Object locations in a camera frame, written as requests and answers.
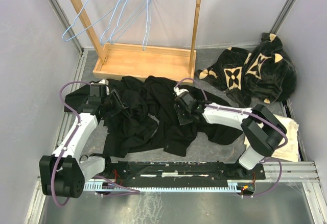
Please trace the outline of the wooden clothes rack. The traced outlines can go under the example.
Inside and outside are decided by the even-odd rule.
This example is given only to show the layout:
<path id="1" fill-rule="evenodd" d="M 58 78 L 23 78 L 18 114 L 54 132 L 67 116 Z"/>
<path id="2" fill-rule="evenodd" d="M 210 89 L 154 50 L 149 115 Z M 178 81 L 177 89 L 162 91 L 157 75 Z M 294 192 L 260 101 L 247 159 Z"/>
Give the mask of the wooden clothes rack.
<path id="1" fill-rule="evenodd" d="M 97 39 L 90 40 L 98 54 L 92 73 L 95 77 L 103 79 L 133 76 L 144 80 L 148 76 L 156 76 L 187 84 L 193 83 L 200 6 L 201 0 L 196 0 L 190 49 L 147 45 L 146 50 L 143 51 L 142 44 L 110 44 L 109 41 L 102 45 L 96 34 Z"/>

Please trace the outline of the black shirt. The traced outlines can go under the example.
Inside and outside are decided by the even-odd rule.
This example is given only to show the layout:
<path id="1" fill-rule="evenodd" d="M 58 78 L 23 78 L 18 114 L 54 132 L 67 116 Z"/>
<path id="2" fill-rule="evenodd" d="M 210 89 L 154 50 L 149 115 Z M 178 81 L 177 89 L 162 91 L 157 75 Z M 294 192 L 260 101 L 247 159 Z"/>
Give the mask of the black shirt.
<path id="1" fill-rule="evenodd" d="M 190 123 L 181 126 L 174 109 L 173 88 L 177 82 L 149 76 L 143 88 L 149 113 L 159 120 L 156 133 L 143 145 L 144 150 L 163 148 L 167 153 L 186 156 L 186 149 L 196 139 L 198 132 L 207 135 L 209 141 L 218 145 L 232 144 L 243 132 L 223 125 Z"/>
<path id="2" fill-rule="evenodd" d="M 133 77 L 108 81 L 110 100 L 112 89 L 116 89 L 128 108 L 115 117 L 107 118 L 104 115 L 104 108 L 100 108 L 98 114 L 107 127 L 104 154 L 123 158 L 128 153 L 147 151 L 143 149 L 143 145 L 156 133 L 158 122 L 156 117 L 149 113 L 143 82 Z M 83 104 L 88 104 L 89 88 L 90 85 L 82 86 L 67 94 L 64 101 L 80 112 Z"/>

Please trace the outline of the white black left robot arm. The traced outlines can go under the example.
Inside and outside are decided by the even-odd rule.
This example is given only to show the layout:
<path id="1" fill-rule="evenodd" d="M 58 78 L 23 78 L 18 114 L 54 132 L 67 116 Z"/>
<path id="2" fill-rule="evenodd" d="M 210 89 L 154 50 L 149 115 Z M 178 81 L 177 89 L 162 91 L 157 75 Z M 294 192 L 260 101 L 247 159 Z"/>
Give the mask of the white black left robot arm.
<path id="1" fill-rule="evenodd" d="M 79 162 L 82 150 L 90 135 L 104 118 L 105 111 L 113 113 L 127 108 L 116 90 L 109 88 L 106 79 L 86 82 L 86 98 L 79 105 L 64 99 L 65 108 L 75 116 L 75 121 L 61 144 L 51 155 L 44 155 L 39 161 L 41 189 L 44 195 L 52 196 L 56 202 L 59 197 L 78 198 L 85 183 L 96 175 L 108 178 L 113 166 L 105 154 L 92 154 L 86 161 Z"/>

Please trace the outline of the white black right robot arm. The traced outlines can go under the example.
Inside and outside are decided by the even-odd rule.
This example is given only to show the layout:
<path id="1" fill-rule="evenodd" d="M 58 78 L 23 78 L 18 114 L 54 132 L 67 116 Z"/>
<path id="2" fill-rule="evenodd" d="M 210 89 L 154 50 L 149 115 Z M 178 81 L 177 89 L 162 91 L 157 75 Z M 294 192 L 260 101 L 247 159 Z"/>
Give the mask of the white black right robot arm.
<path id="1" fill-rule="evenodd" d="M 243 131 L 249 146 L 234 166 L 235 174 L 245 179 L 253 168 L 269 158 L 280 147 L 288 143 L 287 129 L 265 106 L 253 108 L 232 108 L 199 101 L 186 89 L 174 89 L 175 110 L 181 125 L 204 122 L 223 125 Z"/>

